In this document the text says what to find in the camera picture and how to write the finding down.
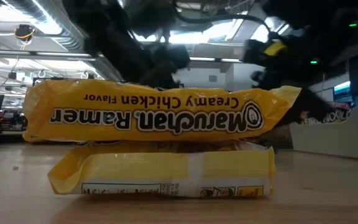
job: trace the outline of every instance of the instant noodle package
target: instant noodle package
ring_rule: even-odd
[[[299,92],[49,80],[27,92],[24,137],[89,142],[50,171],[56,194],[264,196],[273,149],[238,139],[271,130]]]

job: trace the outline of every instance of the yellow package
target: yellow package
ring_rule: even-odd
[[[41,142],[41,141],[44,141],[43,139],[40,139],[37,136],[30,134],[28,130],[24,131],[23,139],[25,141],[28,141],[28,142]]]
[[[23,111],[28,132],[42,139],[222,141],[272,129],[299,92],[290,86],[158,91],[104,80],[48,80],[27,92]]]
[[[56,194],[210,198],[258,197],[271,192],[275,170],[272,148],[171,153],[178,148],[180,143],[152,141],[79,146],[48,177]]]

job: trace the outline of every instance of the desk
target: desk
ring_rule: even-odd
[[[358,223],[358,161],[280,151],[257,200],[54,195],[47,172],[72,147],[0,145],[0,223]]]

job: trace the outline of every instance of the ramen package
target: ramen package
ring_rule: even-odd
[[[104,80],[47,80],[28,90],[28,134],[73,141],[222,141],[272,129],[300,92],[283,86],[228,92]]]
[[[261,197],[271,192],[273,149],[220,142],[197,153],[183,142],[117,141],[78,146],[48,174],[56,194]]]

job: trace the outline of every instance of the black cable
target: black cable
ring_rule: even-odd
[[[12,73],[12,72],[15,70],[17,63],[19,63],[19,56],[16,56],[16,62],[15,62],[15,64],[13,65],[12,70],[11,70],[10,73]],[[8,79],[9,79],[9,77],[7,77],[7,78],[5,79],[5,81],[0,85],[0,89],[5,85],[5,83],[8,81]]]
[[[189,19],[189,18],[182,16],[180,14],[180,12],[178,11],[177,0],[172,0],[172,7],[173,7],[173,12],[175,13],[175,15],[178,19],[180,19],[183,22],[190,23],[190,24],[205,24],[205,23],[209,23],[209,22],[224,21],[224,20],[230,20],[230,19],[243,19],[243,20],[257,22],[257,23],[263,25],[269,33],[271,32],[270,27],[265,23],[265,21],[263,21],[262,19],[259,19],[258,17],[255,17],[255,16],[228,14],[228,15],[214,16],[214,17],[205,18],[205,19]]]

